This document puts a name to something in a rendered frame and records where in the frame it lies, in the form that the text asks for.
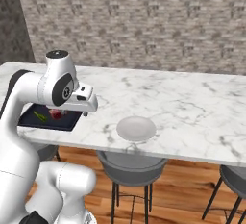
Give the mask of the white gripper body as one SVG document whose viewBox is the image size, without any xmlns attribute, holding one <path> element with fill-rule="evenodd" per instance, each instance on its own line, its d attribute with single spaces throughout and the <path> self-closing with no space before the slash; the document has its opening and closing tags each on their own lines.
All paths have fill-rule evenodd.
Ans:
<svg viewBox="0 0 246 224">
<path fill-rule="evenodd" d="M 83 99 L 82 95 L 72 94 L 67 100 L 59 98 L 53 101 L 51 98 L 47 100 L 49 109 L 77 111 L 77 112 L 96 112 L 98 109 L 98 101 L 95 94 L 91 94 L 88 99 Z"/>
</svg>

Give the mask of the pinkish brown steak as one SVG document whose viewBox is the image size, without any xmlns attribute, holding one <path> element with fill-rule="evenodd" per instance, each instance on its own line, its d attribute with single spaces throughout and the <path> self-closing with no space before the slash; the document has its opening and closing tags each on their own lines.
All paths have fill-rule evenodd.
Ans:
<svg viewBox="0 0 246 224">
<path fill-rule="evenodd" d="M 59 110 L 59 109 L 49 109 L 49 113 L 51 114 L 51 110 Z M 62 114 L 62 116 L 67 115 L 68 111 L 66 110 L 59 110 Z"/>
</svg>

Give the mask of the dark navy tray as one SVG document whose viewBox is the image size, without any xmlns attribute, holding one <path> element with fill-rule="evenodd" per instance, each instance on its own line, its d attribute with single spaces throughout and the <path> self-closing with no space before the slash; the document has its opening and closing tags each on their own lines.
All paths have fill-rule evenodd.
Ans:
<svg viewBox="0 0 246 224">
<path fill-rule="evenodd" d="M 48 118 L 47 121 L 40 121 L 34 115 L 33 111 L 45 115 Z M 80 119 L 81 115 L 82 112 L 72 111 L 68 112 L 67 115 L 64 115 L 61 119 L 55 120 L 52 118 L 51 114 L 49 113 L 49 109 L 46 106 L 33 104 L 20 116 L 18 125 L 21 127 L 71 132 Z"/>
</svg>

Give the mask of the green asparagus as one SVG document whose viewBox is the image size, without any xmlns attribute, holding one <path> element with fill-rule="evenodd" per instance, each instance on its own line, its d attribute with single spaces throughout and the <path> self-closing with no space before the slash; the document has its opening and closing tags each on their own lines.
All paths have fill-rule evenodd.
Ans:
<svg viewBox="0 0 246 224">
<path fill-rule="evenodd" d="M 46 122 L 48 119 L 45 115 L 37 113 L 36 111 L 33 111 L 33 113 L 42 122 Z"/>
</svg>

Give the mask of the grey stool with black legs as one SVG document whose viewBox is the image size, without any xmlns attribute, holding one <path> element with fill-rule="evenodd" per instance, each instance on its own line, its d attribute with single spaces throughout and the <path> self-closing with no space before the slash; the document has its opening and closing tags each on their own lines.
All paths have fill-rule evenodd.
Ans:
<svg viewBox="0 0 246 224">
<path fill-rule="evenodd" d="M 114 224 L 115 207 L 119 206 L 119 187 L 144 187 L 145 224 L 152 210 L 153 182 L 157 180 L 168 159 L 97 151 L 104 172 L 112 180 L 111 224 Z"/>
<path fill-rule="evenodd" d="M 218 189 L 220 188 L 221 184 L 224 183 L 233 193 L 237 195 L 237 199 L 230 212 L 230 215 L 226 218 L 225 224 L 231 224 L 241 201 L 246 200 L 246 167 L 221 165 L 219 167 L 219 173 L 220 178 L 204 210 L 202 219 L 206 218 Z"/>
<path fill-rule="evenodd" d="M 61 157 L 59 155 L 59 147 L 51 144 L 35 144 L 34 147 L 37 149 L 40 160 L 51 161 L 54 157 L 60 162 Z"/>
</svg>

